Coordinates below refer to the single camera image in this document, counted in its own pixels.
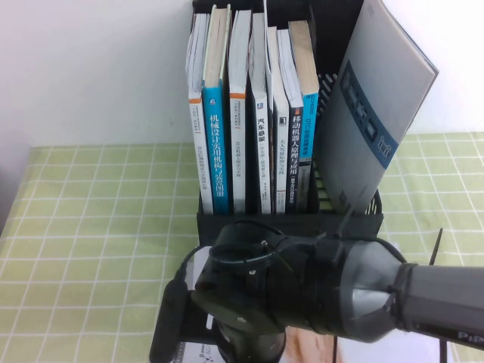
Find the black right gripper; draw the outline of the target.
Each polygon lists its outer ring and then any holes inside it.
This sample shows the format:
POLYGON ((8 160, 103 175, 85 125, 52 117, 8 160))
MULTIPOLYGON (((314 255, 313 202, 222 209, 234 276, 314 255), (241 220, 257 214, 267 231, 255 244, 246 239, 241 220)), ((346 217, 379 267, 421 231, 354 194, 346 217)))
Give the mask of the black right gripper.
POLYGON ((228 291, 196 290, 192 300, 213 317, 216 343, 227 362, 278 362, 285 345, 285 328, 252 297, 228 291))

